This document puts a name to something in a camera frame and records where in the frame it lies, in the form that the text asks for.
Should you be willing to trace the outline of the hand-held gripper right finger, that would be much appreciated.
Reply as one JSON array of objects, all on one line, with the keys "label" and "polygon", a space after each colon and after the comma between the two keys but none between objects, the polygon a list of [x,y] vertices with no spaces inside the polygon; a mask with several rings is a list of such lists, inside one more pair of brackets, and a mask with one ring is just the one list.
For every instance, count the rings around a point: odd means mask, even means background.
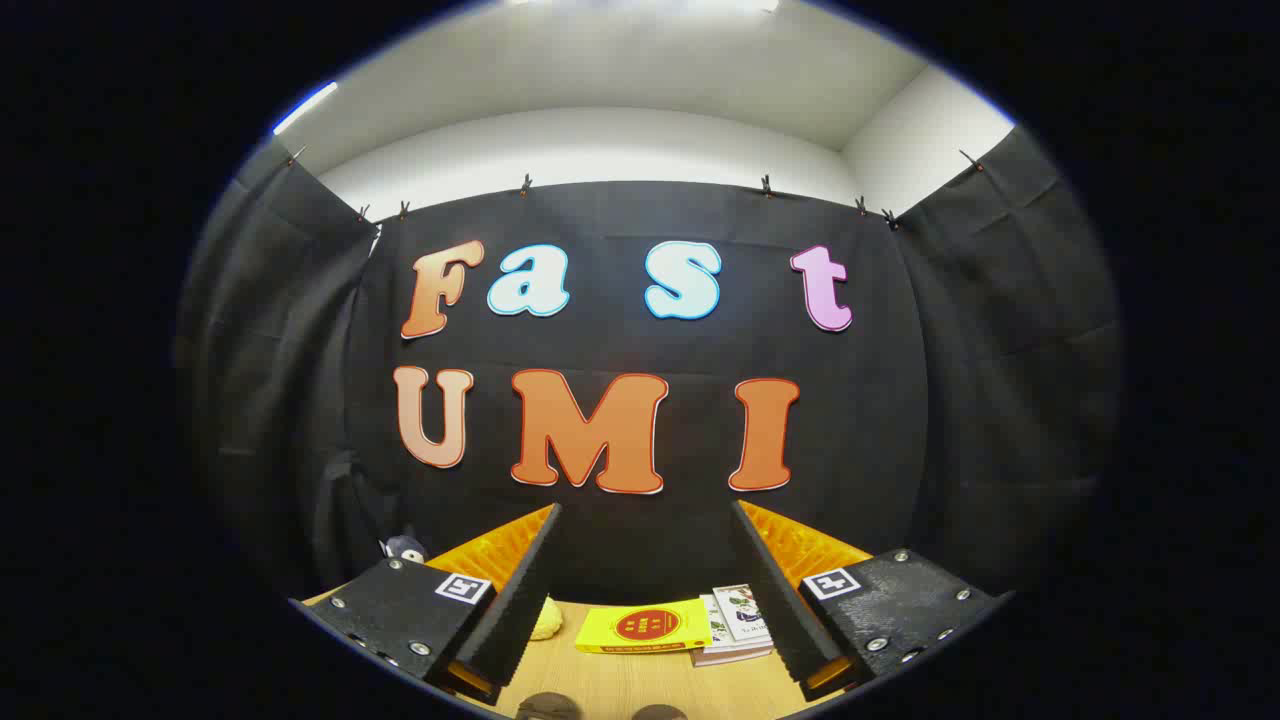
[{"label": "hand-held gripper right finger", "polygon": [[745,501],[730,516],[758,610],[808,701],[896,674],[1012,598],[915,550],[872,555]]}]

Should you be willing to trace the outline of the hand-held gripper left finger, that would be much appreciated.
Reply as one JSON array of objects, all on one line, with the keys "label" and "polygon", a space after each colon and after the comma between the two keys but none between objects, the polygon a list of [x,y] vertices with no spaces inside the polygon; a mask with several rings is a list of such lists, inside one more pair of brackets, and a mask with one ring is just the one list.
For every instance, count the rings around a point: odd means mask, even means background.
[{"label": "hand-held gripper left finger", "polygon": [[550,592],[561,515],[547,505],[426,561],[388,556],[291,606],[378,664],[494,705]]}]

